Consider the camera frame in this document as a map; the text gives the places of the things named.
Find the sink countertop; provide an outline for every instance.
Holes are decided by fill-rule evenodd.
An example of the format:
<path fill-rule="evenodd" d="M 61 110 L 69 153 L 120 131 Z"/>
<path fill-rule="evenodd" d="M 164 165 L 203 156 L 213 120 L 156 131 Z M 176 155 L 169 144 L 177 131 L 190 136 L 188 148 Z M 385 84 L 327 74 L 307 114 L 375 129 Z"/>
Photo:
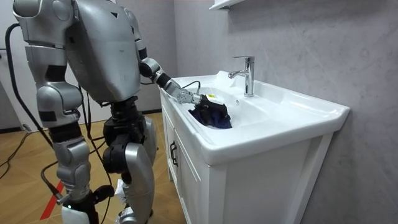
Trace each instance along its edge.
<path fill-rule="evenodd" d="M 254 97 L 243 96 L 244 77 L 228 78 L 228 73 L 174 78 L 185 86 L 201 82 L 201 94 L 214 94 L 225 100 L 231 129 L 215 129 L 200 124 L 188 110 L 193 105 L 172 102 L 193 140 L 201 145 L 208 165 L 217 165 L 341 129 L 349 108 L 297 93 L 268 83 L 254 81 Z M 188 87 L 196 92 L 197 84 Z"/>

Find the shelf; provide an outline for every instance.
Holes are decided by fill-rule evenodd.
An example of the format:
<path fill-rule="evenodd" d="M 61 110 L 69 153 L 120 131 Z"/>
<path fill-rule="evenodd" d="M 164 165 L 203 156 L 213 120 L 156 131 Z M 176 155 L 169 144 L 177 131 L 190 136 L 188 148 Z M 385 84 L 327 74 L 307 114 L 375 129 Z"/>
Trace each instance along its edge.
<path fill-rule="evenodd" d="M 209 10 L 229 10 L 229 7 L 233 4 L 239 3 L 244 0 L 216 0 Z"/>

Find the cabinet handle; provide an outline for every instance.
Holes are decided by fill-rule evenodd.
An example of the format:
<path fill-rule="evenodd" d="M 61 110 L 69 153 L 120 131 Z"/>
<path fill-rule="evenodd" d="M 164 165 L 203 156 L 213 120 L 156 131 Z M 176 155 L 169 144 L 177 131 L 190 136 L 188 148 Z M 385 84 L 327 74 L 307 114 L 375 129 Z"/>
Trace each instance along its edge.
<path fill-rule="evenodd" d="M 178 167 L 177 158 L 174 156 L 174 151 L 177 150 L 177 146 L 175 145 L 175 141 L 170 145 L 170 156 L 172 157 L 173 164 Z"/>

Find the floor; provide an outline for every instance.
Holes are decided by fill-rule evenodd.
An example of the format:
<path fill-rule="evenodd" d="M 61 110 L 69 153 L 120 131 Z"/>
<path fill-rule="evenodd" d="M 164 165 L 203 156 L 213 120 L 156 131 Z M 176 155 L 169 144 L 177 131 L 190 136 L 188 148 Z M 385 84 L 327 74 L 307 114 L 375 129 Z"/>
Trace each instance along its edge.
<path fill-rule="evenodd" d="M 155 175 L 155 200 L 154 215 L 149 224 L 179 224 L 186 223 L 181 209 L 180 201 L 174 187 L 169 181 L 167 160 L 164 148 L 164 130 L 162 114 L 146 115 L 152 118 L 157 128 L 157 145 L 159 150 L 154 164 Z M 103 122 L 93 123 L 92 136 L 102 136 Z M 81 126 L 85 135 L 86 129 Z M 24 132 L 0 134 L 0 161 L 6 161 L 10 154 L 20 143 Z M 99 151 L 102 155 L 106 146 Z M 49 163 L 55 161 L 55 156 L 43 137 L 39 133 L 31 134 L 21 147 L 15 158 L 11 161 L 11 169 L 0 180 L 0 223 L 7 224 L 62 224 L 60 206 L 48 212 L 48 218 L 42 217 L 47 204 L 50 201 L 51 193 L 40 178 L 40 171 Z M 108 184 L 105 171 L 96 154 L 90 156 L 91 162 L 91 189 L 95 190 L 101 185 Z M 59 180 L 55 175 L 56 166 L 46 172 L 46 177 L 57 186 Z M 6 166 L 0 168 L 0 174 L 6 170 Z M 113 186 L 117 184 L 119 175 L 111 175 Z M 102 220 L 106 208 L 106 201 L 97 204 L 99 220 Z M 113 224 L 116 215 L 123 209 L 119 199 L 113 197 L 105 222 Z"/>

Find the faucet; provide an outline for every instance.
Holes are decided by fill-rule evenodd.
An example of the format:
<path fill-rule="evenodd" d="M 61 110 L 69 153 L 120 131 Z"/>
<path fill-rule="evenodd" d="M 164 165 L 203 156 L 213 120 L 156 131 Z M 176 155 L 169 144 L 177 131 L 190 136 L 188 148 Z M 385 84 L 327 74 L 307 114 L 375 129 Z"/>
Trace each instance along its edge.
<path fill-rule="evenodd" d="M 244 96 L 254 96 L 254 57 L 253 56 L 240 56 L 233 58 L 244 58 L 244 70 L 229 72 L 228 78 L 235 78 L 237 75 L 241 75 L 246 78 L 244 86 Z"/>

